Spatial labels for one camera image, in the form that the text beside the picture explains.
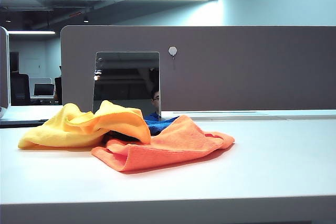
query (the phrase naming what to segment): person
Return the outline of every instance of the person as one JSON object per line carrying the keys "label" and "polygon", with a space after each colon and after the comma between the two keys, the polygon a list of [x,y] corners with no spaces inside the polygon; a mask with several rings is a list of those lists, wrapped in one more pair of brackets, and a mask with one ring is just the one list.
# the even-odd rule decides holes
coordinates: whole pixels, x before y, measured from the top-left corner
{"label": "person", "polygon": [[160,103],[160,93],[159,85],[155,85],[151,92],[152,105],[155,107],[155,112],[145,116],[145,120],[158,121],[159,120],[159,103]]}

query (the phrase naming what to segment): white desk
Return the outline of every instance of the white desk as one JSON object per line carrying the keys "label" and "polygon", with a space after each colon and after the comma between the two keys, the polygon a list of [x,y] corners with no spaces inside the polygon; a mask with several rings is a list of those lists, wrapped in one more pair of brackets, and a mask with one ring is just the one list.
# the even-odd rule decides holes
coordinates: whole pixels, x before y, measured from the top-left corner
{"label": "white desk", "polygon": [[0,119],[0,127],[41,125],[61,108],[62,105],[10,106]]}
{"label": "white desk", "polygon": [[29,129],[1,129],[2,223],[336,220],[335,119],[196,123],[236,143],[135,174],[89,150],[18,150]]}

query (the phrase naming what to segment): microfiber towel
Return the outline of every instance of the microfiber towel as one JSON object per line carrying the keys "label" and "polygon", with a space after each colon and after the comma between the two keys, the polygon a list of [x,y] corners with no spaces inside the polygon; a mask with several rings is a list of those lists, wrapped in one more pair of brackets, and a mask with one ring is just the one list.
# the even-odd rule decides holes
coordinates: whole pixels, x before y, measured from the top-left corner
{"label": "microfiber towel", "polygon": [[112,138],[106,147],[91,153],[117,171],[153,168],[189,161],[226,149],[234,138],[220,132],[203,132],[188,116],[181,115],[150,144],[125,142]]}
{"label": "microfiber towel", "polygon": [[151,132],[152,136],[158,135],[161,131],[163,131],[165,128],[167,128],[172,122],[175,121],[175,119],[178,118],[171,118],[165,121],[151,121],[151,120],[145,120],[146,124],[148,125],[148,128]]}
{"label": "microfiber towel", "polygon": [[151,135],[141,110],[124,108],[109,101],[103,101],[99,110],[81,112],[72,103],[68,103],[43,125],[28,131],[19,141],[19,148],[34,145],[52,147],[85,147],[97,145],[105,133],[116,131],[135,137],[145,144],[151,141]]}

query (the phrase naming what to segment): office chair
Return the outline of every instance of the office chair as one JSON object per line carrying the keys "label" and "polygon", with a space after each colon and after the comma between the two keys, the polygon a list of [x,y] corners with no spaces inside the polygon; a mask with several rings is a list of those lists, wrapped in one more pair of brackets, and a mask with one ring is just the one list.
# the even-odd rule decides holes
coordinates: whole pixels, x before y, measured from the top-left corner
{"label": "office chair", "polygon": [[58,105],[62,105],[62,77],[55,78],[55,87],[58,98]]}
{"label": "office chair", "polygon": [[13,106],[30,105],[29,76],[11,73],[10,100]]}

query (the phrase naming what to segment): cubicle partition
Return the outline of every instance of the cubicle partition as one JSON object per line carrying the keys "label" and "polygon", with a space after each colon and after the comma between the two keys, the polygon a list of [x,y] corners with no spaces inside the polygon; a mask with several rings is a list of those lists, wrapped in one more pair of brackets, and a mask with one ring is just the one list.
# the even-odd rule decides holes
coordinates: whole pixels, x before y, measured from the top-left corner
{"label": "cubicle partition", "polygon": [[10,100],[9,89],[9,43],[8,32],[0,27],[0,118],[8,108]]}
{"label": "cubicle partition", "polygon": [[335,109],[335,37],[318,26],[67,26],[63,103],[92,110],[97,52],[158,52],[161,111]]}

